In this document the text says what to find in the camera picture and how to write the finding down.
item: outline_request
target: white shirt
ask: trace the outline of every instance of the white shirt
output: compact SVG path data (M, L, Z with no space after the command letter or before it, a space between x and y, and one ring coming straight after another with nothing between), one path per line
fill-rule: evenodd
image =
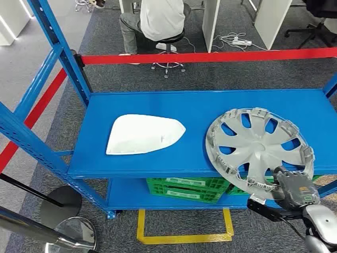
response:
M184 28L182 0L142 0L140 9L140 28L152 41L170 38Z

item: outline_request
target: shoe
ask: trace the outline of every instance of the shoe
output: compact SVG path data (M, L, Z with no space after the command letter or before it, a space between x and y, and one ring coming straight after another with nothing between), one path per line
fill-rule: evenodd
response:
M131 55L131 54L118 54L119 56L124 56L124 55ZM132 65L139 65L140 63L129 63Z
M166 50L166 44L164 44L164 43L157 43L156 48L157 48L157 49L161 49L161 50ZM173 46L173 45L171 45L171 51L176 52L176 51L177 51L177 48L175 47L175 46Z
M89 0L90 4L93 4L97 9L104 9L105 0Z

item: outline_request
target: blue metal shelf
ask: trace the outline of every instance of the blue metal shelf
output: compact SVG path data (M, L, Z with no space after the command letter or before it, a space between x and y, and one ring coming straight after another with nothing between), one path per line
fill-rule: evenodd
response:
M207 158L204 135L233 108L268 108L296 124L316 155L315 174L337 173L337 114L322 90L234 90L93 93L68 175L72 178L219 177ZM106 155L113 122L124 114L177 119L186 132L170 147L139 155Z
M247 208L249 195L223 194L216 204L192 200L176 199L151 195L144 178L113 179L108 188L108 208L112 210L130 209L222 209ZM268 200L270 207L279 207L274 201Z
M0 102L0 132L106 212L108 218L115 218L116 209L246 208L247 195L223 195L216 205L152 196L143 179L219 177L204 150L204 137L211 122L233 108L266 108L293 121L314 148L317 158L315 174L337 174L334 154L337 114L328 100L337 92L337 74L323 90L92 93L47 1L28 2L52 49L14 113ZM23 124L57 59L87 107L70 166L60 156L72 155L72 150L54 152ZM106 155L113 122L128 113L177 119L186 132L177 143L163 150L139 155ZM107 199L81 180L84 178L109 178ZM323 197L335 191L337 180L319 190ZM277 206L273 201L267 204Z

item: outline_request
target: person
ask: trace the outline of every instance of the person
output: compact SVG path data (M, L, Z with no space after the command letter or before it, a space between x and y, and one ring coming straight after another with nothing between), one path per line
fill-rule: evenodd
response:
M191 8L182 0L142 0L140 16L121 14L119 23L125 50L125 54L121 55L137 53L136 32L155 42L179 35L184 29L185 19L190 12ZM165 50L166 45L158 43L156 48ZM171 50L176 51L176 48L171 45Z

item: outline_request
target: power strip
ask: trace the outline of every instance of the power strip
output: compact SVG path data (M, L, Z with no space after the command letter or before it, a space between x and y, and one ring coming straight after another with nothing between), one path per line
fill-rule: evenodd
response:
M232 41L231 44L238 46L251 46L252 41Z

